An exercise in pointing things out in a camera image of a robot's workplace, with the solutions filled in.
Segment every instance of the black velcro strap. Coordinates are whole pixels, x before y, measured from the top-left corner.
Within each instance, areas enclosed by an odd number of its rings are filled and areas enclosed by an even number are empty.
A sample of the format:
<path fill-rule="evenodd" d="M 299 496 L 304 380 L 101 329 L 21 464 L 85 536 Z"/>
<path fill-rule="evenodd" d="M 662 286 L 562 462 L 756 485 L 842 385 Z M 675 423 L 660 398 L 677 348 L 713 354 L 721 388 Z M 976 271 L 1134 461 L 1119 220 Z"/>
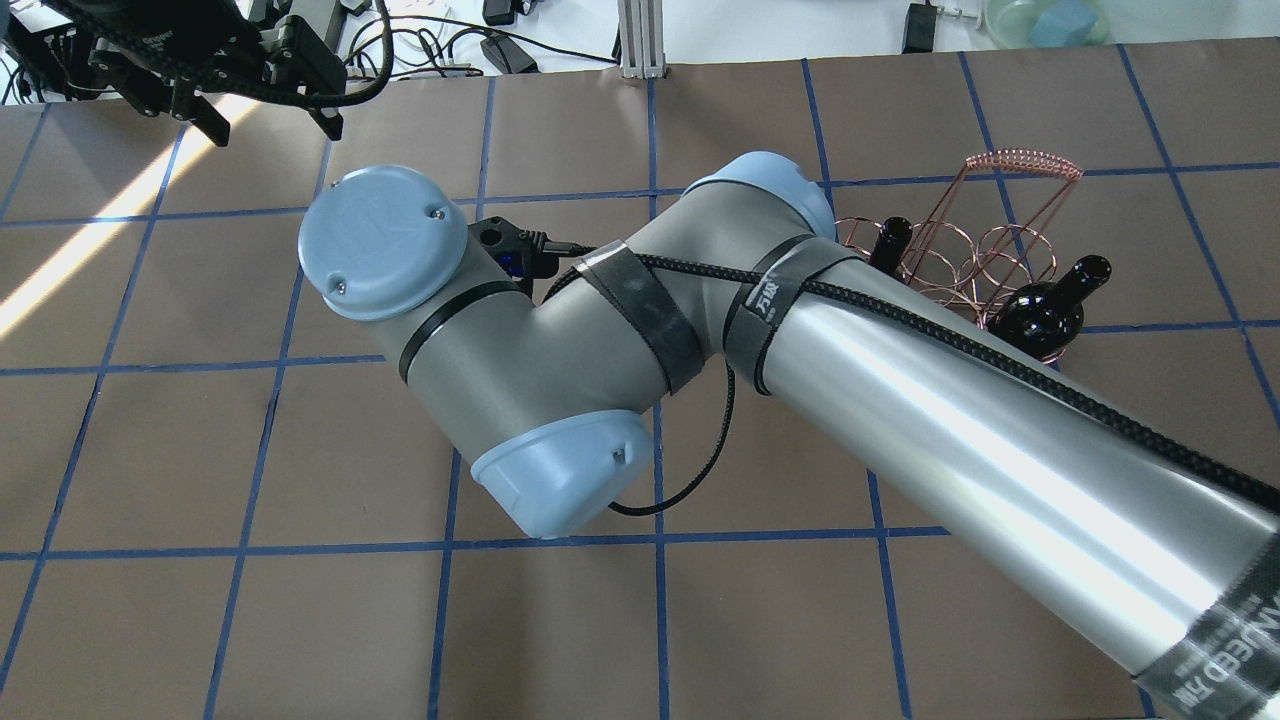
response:
<path fill-rule="evenodd" d="M 449 322 L 449 318 L 457 315 L 472 302 L 499 292 L 520 292 L 520 286 L 511 281 L 492 281 L 480 283 L 453 296 L 448 302 L 440 305 L 435 313 L 431 313 L 431 315 L 428 316 L 428 319 L 424 320 L 416 331 L 413 331 L 408 342 L 404 343 L 404 350 L 401 352 L 399 361 L 401 379 L 406 383 L 408 382 L 408 366 L 413 364 L 413 357 L 417 357 L 417 352 L 422 350 L 422 345 L 442 327 L 444 327 L 444 323 Z"/>
<path fill-rule="evenodd" d="M 640 333 L 672 395 L 701 372 L 703 348 L 694 325 L 625 242 L 595 250 L 575 269 Z"/>
<path fill-rule="evenodd" d="M 735 370 L 751 378 L 755 392 L 769 395 L 764 387 L 764 356 L 778 325 L 800 296 L 800 286 L 832 265 L 854 258 L 836 242 L 804 237 L 769 265 L 746 299 L 730 310 L 724 320 L 724 356 Z"/>
<path fill-rule="evenodd" d="M 1280 691 L 1280 534 L 1134 678 L 1190 720 L 1247 720 Z"/>

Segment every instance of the light blue joint cap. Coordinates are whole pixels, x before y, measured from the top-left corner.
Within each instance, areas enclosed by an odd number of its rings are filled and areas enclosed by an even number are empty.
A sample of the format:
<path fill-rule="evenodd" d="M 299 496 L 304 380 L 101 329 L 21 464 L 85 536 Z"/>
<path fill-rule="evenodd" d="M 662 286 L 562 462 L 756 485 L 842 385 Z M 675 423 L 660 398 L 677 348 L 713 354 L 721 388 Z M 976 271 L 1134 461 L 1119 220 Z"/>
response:
<path fill-rule="evenodd" d="M 534 538 L 564 537 L 622 495 L 653 460 L 653 436 L 630 410 L 600 410 L 508 439 L 471 475 Z"/>
<path fill-rule="evenodd" d="M 836 214 L 827 202 L 827 195 L 818 183 L 805 179 L 800 165 L 778 155 L 756 150 L 739 155 L 736 160 L 721 168 L 713 176 L 689 186 L 689 193 L 698 186 L 709 182 L 736 182 L 758 187 L 777 196 L 809 223 L 809 231 L 819 237 L 836 240 Z"/>
<path fill-rule="evenodd" d="M 467 222 L 417 170 L 374 165 L 348 173 L 302 219 L 298 260 L 334 313 L 385 320 L 444 287 L 462 263 Z"/>

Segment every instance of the blue tape line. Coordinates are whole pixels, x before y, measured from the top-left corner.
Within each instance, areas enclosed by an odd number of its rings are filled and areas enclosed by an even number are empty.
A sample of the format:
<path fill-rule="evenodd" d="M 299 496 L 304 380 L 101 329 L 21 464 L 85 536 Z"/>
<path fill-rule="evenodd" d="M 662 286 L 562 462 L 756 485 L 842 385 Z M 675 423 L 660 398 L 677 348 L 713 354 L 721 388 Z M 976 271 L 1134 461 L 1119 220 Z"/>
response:
<path fill-rule="evenodd" d="M 1115 334 L 1115 333 L 1160 333 L 1179 331 L 1229 331 L 1236 327 L 1229 320 L 1206 323 L 1149 323 L 1144 325 L 1089 325 L 1080 329 L 1084 334 Z"/>
<path fill-rule="evenodd" d="M 893 673 L 897 676 L 897 702 L 902 717 L 911 720 L 911 692 L 906 682 L 906 657 L 902 652 L 902 632 L 897 618 L 897 597 L 893 592 L 893 568 L 888 557 L 888 533 L 884 532 L 884 512 L 879 501 L 879 479 L 867 470 L 867 491 L 872 500 L 872 520 L 879 530 L 876 547 L 879 553 L 881 584 L 884 587 L 884 609 L 888 618 L 888 639 L 893 648 Z"/>
<path fill-rule="evenodd" d="M 664 544 L 700 544 L 700 543 L 737 543 L 737 542 L 795 542 L 795 541 L 822 541 L 822 539 L 876 539 L 881 536 L 891 538 L 922 538 L 950 536 L 946 528 L 937 525 L 902 527 L 902 528 L 817 528 L 805 530 L 737 530 L 737 532 L 694 532 L 694 533 L 664 533 Z M 657 533 L 635 533 L 618 536 L 570 536 L 564 538 L 497 538 L 497 539 L 453 539 L 449 544 L 453 551 L 492 551 L 492 550 L 520 550 L 520 548 L 556 548 L 556 547 L 611 547 L 611 546 L 644 546 L 658 542 Z M 397 553 L 397 552 L 435 552 L 444 550 L 444 541 L 410 541 L 410 542 L 365 542 L 365 543 L 328 543 L 328 544 L 265 544 L 248 546 L 241 550 L 237 546 L 225 547 L 156 547 L 156 548 L 106 548 L 106 550 L 51 550 L 49 561 L 60 560 L 146 560 L 166 557 L 234 557 L 243 553 L 246 557 L 287 557 L 308 555 L 371 555 L 371 553 Z M 18 562 L 36 560 L 37 551 L 26 552 L 0 552 L 0 562 Z"/>
<path fill-rule="evenodd" d="M 22 152 L 22 160 L 18 161 L 18 170 L 13 174 L 13 181 L 9 183 L 9 190 L 4 193 L 4 204 L 0 204 L 0 218 L 9 214 L 9 206 L 13 205 L 13 197 L 18 195 L 18 186 L 22 183 L 22 176 L 27 172 L 27 165 L 31 164 L 31 156 L 36 151 L 36 142 L 40 140 L 40 132 L 45 129 L 45 119 L 49 117 L 50 105 L 45 105 L 40 110 L 40 117 L 36 118 L 36 127 L 31 131 L 31 138 L 27 140 L 27 149 Z"/>
<path fill-rule="evenodd" d="M 320 197 L 320 193 L 324 192 L 324 181 L 329 176 L 330 158 L 333 158 L 333 141 L 326 137 L 324 141 L 324 150 L 320 152 L 320 176 L 316 177 L 316 186 L 311 192 L 312 200 Z"/>
<path fill-rule="evenodd" d="M 440 553 L 440 584 L 435 593 L 435 634 L 431 641 L 431 674 L 428 680 L 426 716 L 440 716 L 440 676 L 444 673 L 444 633 L 449 609 L 449 578 L 453 574 L 453 534 L 458 520 L 458 484 L 462 477 L 462 455 L 457 450 L 449 465 L 449 503 L 444 515 L 444 542 Z"/>
<path fill-rule="evenodd" d="M 1162 176 L 1165 174 L 1165 168 L 1102 168 L 1094 170 L 1084 170 L 1084 177 L 1087 178 L 1108 178 L 1108 177 L 1124 177 L 1124 176 Z"/>
<path fill-rule="evenodd" d="M 1219 165 L 1174 165 L 1175 173 L 1224 173 L 1235 170 L 1275 170 L 1280 169 L 1276 163 L 1234 163 Z"/>
<path fill-rule="evenodd" d="M 387 359 L 381 355 L 333 355 L 333 356 L 308 356 L 308 357 L 289 357 L 284 361 L 285 365 L 352 365 L 357 363 L 385 363 Z"/>
<path fill-rule="evenodd" d="M 157 217 L 160 222 L 169 220 L 210 220 L 216 218 L 259 218 L 264 215 L 300 215 L 303 208 L 262 208 L 257 210 L 209 210 L 202 213 L 168 213 Z"/>
<path fill-rule="evenodd" d="M 1201 228 L 1199 219 L 1197 219 L 1196 211 L 1192 209 L 1190 199 L 1187 196 L 1187 190 L 1183 187 L 1183 182 L 1178 177 L 1178 170 L 1175 169 L 1174 160 L 1169 154 L 1169 147 L 1165 145 L 1165 138 L 1160 132 L 1160 127 L 1156 124 L 1156 117 L 1151 111 L 1147 96 L 1143 94 L 1142 85 L 1138 82 L 1138 74 L 1134 72 L 1133 63 L 1129 60 L 1129 51 L 1124 45 L 1116 45 L 1116 53 L 1120 54 L 1120 63 L 1124 65 L 1124 72 L 1129 77 L 1129 85 L 1133 87 L 1134 97 L 1138 99 L 1138 105 L 1142 108 L 1142 115 L 1146 118 L 1147 127 L 1151 129 L 1151 137 L 1156 141 L 1156 147 L 1160 150 L 1160 158 L 1164 160 L 1165 168 L 1169 170 L 1169 179 L 1174 183 L 1174 192 L 1178 195 L 1178 202 L 1183 206 L 1183 214 L 1187 215 L 1187 223 L 1192 228 L 1192 234 L 1196 236 L 1196 245 L 1199 246 L 1201 254 L 1204 256 L 1204 264 L 1208 265 L 1210 274 L 1213 275 L 1213 283 L 1217 286 L 1217 291 L 1222 296 L 1222 302 L 1226 305 L 1226 311 L 1231 316 L 1231 323 L 1239 328 L 1240 336 L 1244 340 L 1244 352 L 1249 359 L 1249 364 L 1253 366 L 1253 375 L 1257 378 L 1258 387 L 1262 389 L 1262 396 L 1267 402 L 1267 407 L 1271 410 L 1271 418 L 1275 424 L 1280 427 L 1280 402 L 1276 401 L 1276 395 L 1271 388 L 1271 382 L 1267 379 L 1266 369 L 1262 366 L 1262 360 L 1258 357 L 1257 350 L 1253 347 L 1253 341 L 1249 338 L 1249 331 L 1240 318 L 1239 307 L 1231 297 L 1231 291 L 1226 287 L 1226 279 L 1222 277 L 1222 272 L 1217 266 L 1217 261 L 1213 259 L 1213 252 L 1208 246 L 1208 241 L 1204 238 L 1204 231 Z"/>
<path fill-rule="evenodd" d="M 809 69 L 809 58 L 800 59 L 800 70 L 804 73 L 805 95 L 809 96 L 813 137 L 818 143 L 818 167 L 822 168 L 822 190 L 827 193 L 827 204 L 835 208 L 836 199 L 831 193 L 831 167 L 827 163 L 827 140 L 822 133 L 822 115 L 818 113 L 818 94 L 813 90 L 813 72 Z"/>
<path fill-rule="evenodd" d="M 385 363 L 381 355 L 332 355 L 289 357 L 283 363 L 279 360 L 241 360 L 234 363 L 172 363 L 156 365 L 109 365 L 106 374 L 134 374 L 134 373 L 216 373 L 223 370 L 261 370 L 279 365 L 351 365 L 357 363 Z M 23 375 L 92 375 L 99 368 L 91 365 L 74 365 L 67 368 L 0 368 L 3 377 Z"/>
<path fill-rule="evenodd" d="M 60 227 L 60 225 L 96 225 L 102 223 L 140 223 L 150 219 L 151 219 L 150 215 L 109 215 L 104 218 L 56 218 L 52 220 L 8 220 L 0 223 L 0 227 L 20 229 L 20 228 L 44 228 L 44 227 Z"/>
<path fill-rule="evenodd" d="M 1138 702 L 1142 703 L 1143 717 L 1160 717 L 1156 712 L 1156 703 L 1151 701 L 1151 696 L 1142 688 L 1138 688 Z"/>
<path fill-rule="evenodd" d="M 498 82 L 489 78 L 489 94 L 484 105 L 484 140 L 480 142 L 480 179 L 476 182 L 476 220 L 484 219 L 485 191 L 489 186 L 489 143 L 493 140 L 493 100 Z"/>
<path fill-rule="evenodd" d="M 443 542 L 355 542 L 332 544 L 268 544 L 246 547 L 247 557 L 291 557 L 307 555 L 384 555 L 396 552 L 434 552 Z"/>
<path fill-rule="evenodd" d="M 666 468 L 663 466 L 662 402 L 653 406 L 653 501 L 664 496 Z M 658 717 L 671 720 L 671 662 L 667 624 L 667 518 L 654 516 L 654 619 L 658 638 Z"/>
<path fill-rule="evenodd" d="M 987 114 L 982 109 L 982 100 L 978 97 L 978 85 L 973 81 L 973 73 L 969 70 L 969 58 L 964 53 L 957 53 L 960 59 L 960 70 L 964 73 L 964 83 L 969 88 L 969 100 L 973 102 L 974 115 L 978 118 L 978 129 L 982 132 L 982 143 L 987 147 L 987 152 L 995 152 L 996 146 L 991 140 L 991 129 L 987 127 Z M 1016 224 L 1018 218 L 1014 215 L 1014 204 L 1009 197 L 1009 187 L 1005 184 L 1005 177 L 1001 170 L 995 170 L 992 173 L 996 177 L 996 188 L 1000 190 L 1000 204 L 1005 206 L 1005 218 L 1009 224 Z M 1015 233 L 1014 245 L 1018 247 L 1018 252 L 1025 252 L 1023 247 L 1021 238 Z"/>
<path fill-rule="evenodd" d="M 658 217 L 658 90 L 654 78 L 645 78 L 645 101 L 649 108 L 649 219 Z"/>
<path fill-rule="evenodd" d="M 123 550 L 54 550 L 50 560 L 154 560 L 170 557 L 234 557 L 234 547 L 156 547 Z"/>
<path fill-rule="evenodd" d="M 27 375 L 92 375 L 97 368 L 77 365 L 69 368 L 0 368 L 0 378 Z"/>
<path fill-rule="evenodd" d="M 326 141 L 320 156 L 320 169 L 316 177 L 315 188 L 319 190 L 329 172 L 332 143 Z M 236 621 L 236 606 L 239 600 L 239 587 L 244 578 L 244 560 L 248 555 L 248 541 L 253 533 L 253 516 L 257 511 L 257 498 L 262 489 L 262 471 L 266 468 L 268 448 L 271 445 L 271 430 L 275 427 L 275 411 L 280 402 L 280 391 L 284 387 L 284 372 L 288 368 L 289 343 L 293 341 L 293 325 L 298 314 L 298 299 L 302 296 L 302 282 L 305 275 L 298 265 L 293 273 L 293 290 L 289 293 L 289 309 L 284 315 L 284 331 L 280 333 L 280 350 L 276 354 L 275 379 L 271 383 L 271 400 L 266 405 L 266 416 L 262 419 L 262 436 L 257 446 L 257 457 L 253 462 L 253 478 L 250 483 L 248 498 L 244 502 L 244 520 L 241 524 L 239 544 L 236 548 L 236 565 L 232 569 L 232 583 L 227 592 L 227 606 L 223 610 L 223 625 L 218 633 L 218 650 L 214 652 L 214 670 L 209 678 L 209 692 L 205 694 L 205 720 L 212 720 L 214 710 L 218 707 L 218 691 L 221 687 L 223 666 L 227 661 L 227 644 L 230 641 L 232 625 Z"/>
<path fill-rule="evenodd" d="M 941 525 L 924 525 L 918 528 L 884 528 L 884 536 L 891 538 L 937 538 L 947 537 L 951 532 Z"/>
<path fill-rule="evenodd" d="M 36 587 L 40 585 L 40 578 L 45 571 L 45 564 L 49 561 L 49 552 L 54 544 L 54 534 L 58 532 L 58 523 L 61 519 L 63 509 L 67 505 L 67 496 L 70 492 L 72 479 L 76 477 L 76 468 L 79 465 L 81 451 L 84 448 L 84 437 L 88 433 L 90 423 L 93 420 L 93 410 L 97 407 L 97 398 L 102 391 L 102 380 L 106 379 L 106 368 L 111 363 L 111 354 L 115 351 L 115 343 L 120 337 L 120 328 L 124 325 L 124 315 L 128 313 L 129 300 L 133 299 L 133 290 L 137 287 L 138 274 L 142 272 L 142 259 L 146 256 L 147 247 L 151 245 L 151 233 L 155 229 L 155 215 L 160 210 L 160 202 L 164 201 L 169 181 L 173 178 L 173 168 L 178 160 L 178 149 L 182 145 L 186 129 L 186 126 L 183 126 L 178 131 L 178 136 L 169 150 L 169 163 L 165 167 L 164 176 L 160 178 L 160 190 L 156 192 L 156 199 L 151 205 L 151 220 L 147 223 L 147 228 L 142 233 L 142 240 L 138 243 L 138 251 L 133 258 L 133 266 L 129 269 L 129 279 L 124 284 L 124 293 L 120 297 L 120 307 L 115 313 L 115 322 L 111 324 L 111 334 L 108 337 L 106 348 L 102 351 L 102 361 L 99 364 L 97 375 L 93 379 L 93 391 L 90 395 L 87 405 L 84 406 L 84 416 L 81 419 L 79 429 L 76 432 L 76 442 L 72 445 L 70 457 L 67 460 L 67 471 L 63 473 L 63 479 L 58 486 L 54 511 L 49 516 L 49 524 L 45 527 L 45 537 L 40 546 L 40 553 L 36 556 L 36 562 L 31 569 L 31 579 L 27 582 L 27 592 L 23 594 L 22 606 L 18 609 L 18 618 L 14 620 L 13 633 L 9 635 L 9 646 L 5 648 L 4 660 L 0 661 L 0 693 L 4 692 L 5 683 L 9 680 L 9 670 L 13 667 L 13 657 L 18 652 L 18 642 L 22 639 L 22 632 L 26 628 L 27 616 L 31 614 L 31 603 L 36 597 Z"/>

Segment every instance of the black connector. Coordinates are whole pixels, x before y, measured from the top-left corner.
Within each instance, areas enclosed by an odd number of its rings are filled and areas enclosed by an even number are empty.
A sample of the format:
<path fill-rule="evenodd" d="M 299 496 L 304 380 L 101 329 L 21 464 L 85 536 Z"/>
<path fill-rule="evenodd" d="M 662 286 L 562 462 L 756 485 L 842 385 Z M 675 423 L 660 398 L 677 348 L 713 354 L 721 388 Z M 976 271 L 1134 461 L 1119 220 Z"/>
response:
<path fill-rule="evenodd" d="M 906 9 L 902 31 L 902 54 L 933 53 L 933 33 L 938 26 L 938 9 L 929 4 L 911 3 Z"/>
<path fill-rule="evenodd" d="M 516 22 L 520 0 L 484 0 L 484 22 L 489 27 L 509 26 Z"/>
<path fill-rule="evenodd" d="M 550 279 L 559 272 L 561 258 L 581 258 L 591 247 L 576 242 L 548 240 L 541 231 L 517 228 L 506 218 L 488 218 L 467 225 L 471 240 L 480 243 L 490 258 L 508 275 L 517 281 L 520 290 L 532 297 L 535 279 Z"/>
<path fill-rule="evenodd" d="M 536 73 L 538 63 L 516 41 L 506 35 L 486 35 L 480 51 L 498 70 L 507 74 Z"/>

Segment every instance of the dark wine bottle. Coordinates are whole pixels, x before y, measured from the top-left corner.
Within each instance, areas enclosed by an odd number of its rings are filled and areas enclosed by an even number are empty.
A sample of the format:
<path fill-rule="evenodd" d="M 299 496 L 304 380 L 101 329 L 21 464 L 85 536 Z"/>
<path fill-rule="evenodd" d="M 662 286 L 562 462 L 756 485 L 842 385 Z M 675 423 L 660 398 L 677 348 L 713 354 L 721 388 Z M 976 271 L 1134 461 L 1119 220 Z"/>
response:
<path fill-rule="evenodd" d="M 1085 255 L 1057 282 L 1018 288 L 987 324 L 991 334 L 1046 360 L 1075 340 L 1084 327 L 1084 299 L 1111 278 L 1111 263 Z"/>
<path fill-rule="evenodd" d="M 908 245 L 911 245 L 911 223 L 906 218 L 890 218 L 881 225 L 881 234 L 867 263 L 891 278 L 901 279 L 897 265 Z"/>

